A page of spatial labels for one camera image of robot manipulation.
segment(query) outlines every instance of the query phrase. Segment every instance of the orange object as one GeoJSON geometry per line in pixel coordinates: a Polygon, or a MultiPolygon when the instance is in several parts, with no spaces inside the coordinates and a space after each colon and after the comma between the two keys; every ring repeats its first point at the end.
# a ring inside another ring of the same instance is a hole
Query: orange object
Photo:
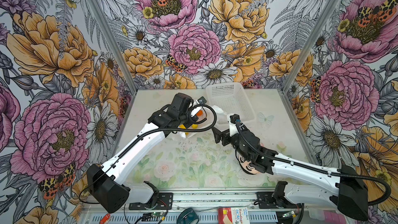
{"type": "Polygon", "coordinates": [[[102,219],[99,221],[99,224],[106,224],[109,220],[109,218],[111,218],[110,214],[106,214],[104,217],[102,217],[102,219]]]}

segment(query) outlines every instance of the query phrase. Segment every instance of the basket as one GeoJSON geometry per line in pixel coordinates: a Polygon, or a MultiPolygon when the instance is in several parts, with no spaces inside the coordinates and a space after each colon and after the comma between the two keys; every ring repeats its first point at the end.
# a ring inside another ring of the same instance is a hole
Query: basket
{"type": "MultiPolygon", "coordinates": [[[[206,87],[208,104],[220,107],[227,114],[238,114],[244,124],[255,121],[256,116],[251,103],[239,82],[209,85],[206,87]]],[[[228,129],[226,116],[217,117],[217,127],[228,129]]]]}

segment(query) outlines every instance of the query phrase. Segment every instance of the wall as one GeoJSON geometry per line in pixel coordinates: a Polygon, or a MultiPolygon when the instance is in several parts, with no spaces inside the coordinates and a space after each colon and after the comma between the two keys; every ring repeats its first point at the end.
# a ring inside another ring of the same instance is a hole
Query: wall
{"type": "Polygon", "coordinates": [[[76,223],[85,171],[111,156],[132,94],[84,3],[0,8],[0,222],[76,223]]]}
{"type": "Polygon", "coordinates": [[[166,89],[281,88],[327,0],[99,1],[137,87],[166,89]]]}
{"type": "MultiPolygon", "coordinates": [[[[341,0],[311,55],[313,76],[287,95],[319,163],[346,164],[387,181],[391,197],[369,207],[369,223],[398,223],[397,1],[341,0]],[[379,7],[378,16],[366,17],[379,7]]],[[[369,201],[384,187],[366,181],[369,201]]]]}

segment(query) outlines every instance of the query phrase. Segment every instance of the white butterfly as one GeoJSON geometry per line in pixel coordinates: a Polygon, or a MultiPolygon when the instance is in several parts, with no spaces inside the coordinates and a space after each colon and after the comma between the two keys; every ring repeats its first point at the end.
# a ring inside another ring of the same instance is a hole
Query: white butterfly
{"type": "Polygon", "coordinates": [[[262,112],[259,112],[259,113],[258,113],[258,120],[259,120],[261,123],[264,123],[264,124],[267,124],[267,125],[271,125],[273,119],[274,119],[274,116],[273,116],[273,115],[270,115],[270,116],[268,116],[268,117],[265,117],[265,115],[264,115],[262,112]]]}

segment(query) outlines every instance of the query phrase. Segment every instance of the table surface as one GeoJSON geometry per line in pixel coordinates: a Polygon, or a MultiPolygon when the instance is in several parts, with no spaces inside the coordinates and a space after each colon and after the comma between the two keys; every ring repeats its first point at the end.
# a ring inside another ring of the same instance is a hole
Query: table surface
{"type": "MultiPolygon", "coordinates": [[[[179,92],[193,99],[206,98],[205,89],[139,90],[117,151],[137,135],[153,112],[170,104],[179,92]]],[[[261,145],[307,162],[279,92],[276,89],[246,89],[245,92],[256,113],[256,120],[246,126],[260,138],[261,145]]],[[[127,179],[131,183],[149,181],[159,189],[275,187],[281,180],[300,184],[296,180],[270,174],[246,174],[236,160],[233,147],[216,144],[211,130],[187,139],[170,134],[152,148],[127,179]]]]}

